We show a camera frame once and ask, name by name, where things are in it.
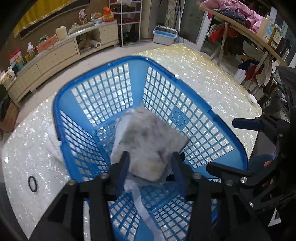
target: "pink blanket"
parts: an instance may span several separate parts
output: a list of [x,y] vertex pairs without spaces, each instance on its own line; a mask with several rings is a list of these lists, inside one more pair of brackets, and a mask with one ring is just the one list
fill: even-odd
[[252,30],[254,33],[257,33],[257,30],[261,24],[262,16],[257,14],[255,11],[249,9],[243,3],[237,0],[205,0],[200,5],[201,7],[208,9],[220,9],[220,8],[228,8],[232,11],[235,11],[241,15],[244,15],[247,19],[246,27]]

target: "black ring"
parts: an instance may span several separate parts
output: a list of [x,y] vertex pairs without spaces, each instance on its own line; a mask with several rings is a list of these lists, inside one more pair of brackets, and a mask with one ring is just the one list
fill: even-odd
[[[31,178],[34,180],[34,183],[35,183],[35,189],[33,189],[30,185],[30,181],[31,181]],[[29,184],[29,188],[32,192],[37,192],[37,182],[36,182],[36,179],[35,177],[33,176],[29,176],[29,179],[28,179],[28,184]]]

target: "brown wall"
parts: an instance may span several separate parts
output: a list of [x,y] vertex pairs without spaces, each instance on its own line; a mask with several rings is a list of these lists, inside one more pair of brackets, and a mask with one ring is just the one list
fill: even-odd
[[80,9],[85,9],[87,19],[90,20],[90,15],[93,12],[103,13],[104,6],[109,6],[108,0],[90,0],[90,4],[53,18],[52,20],[46,22],[42,26],[32,31],[23,39],[20,39],[20,36],[17,36],[15,38],[11,33],[7,39],[6,44],[0,51],[0,70],[7,70],[7,68],[10,66],[9,57],[17,49],[21,49],[22,55],[23,57],[25,57],[25,55],[27,54],[29,42],[32,42],[33,45],[37,45],[38,40],[41,36],[45,34],[47,34],[48,37],[52,36],[53,34],[55,34],[55,30],[57,27],[64,25],[66,28],[70,28],[74,22],[79,24],[78,13]]

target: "round table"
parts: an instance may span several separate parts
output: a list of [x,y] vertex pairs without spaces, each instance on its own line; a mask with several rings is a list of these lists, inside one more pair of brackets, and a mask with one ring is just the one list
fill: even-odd
[[[232,129],[250,157],[257,132],[235,129],[231,122],[235,117],[260,116],[261,108],[249,102],[249,93],[240,84],[222,68],[186,45],[165,46],[138,55],[153,59],[194,89]],[[30,237],[45,210],[70,178],[64,162],[56,159],[46,148],[49,141],[47,128],[53,124],[54,96],[39,104],[16,127],[2,149],[7,194],[27,237]],[[36,193],[28,186],[31,175],[37,180]],[[85,205],[84,233],[89,239],[87,223]]]

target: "orange bag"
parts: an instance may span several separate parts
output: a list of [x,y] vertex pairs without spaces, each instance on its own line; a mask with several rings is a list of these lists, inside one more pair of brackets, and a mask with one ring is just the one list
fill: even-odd
[[103,8],[103,19],[105,22],[110,22],[114,20],[114,15],[111,9],[107,6]]

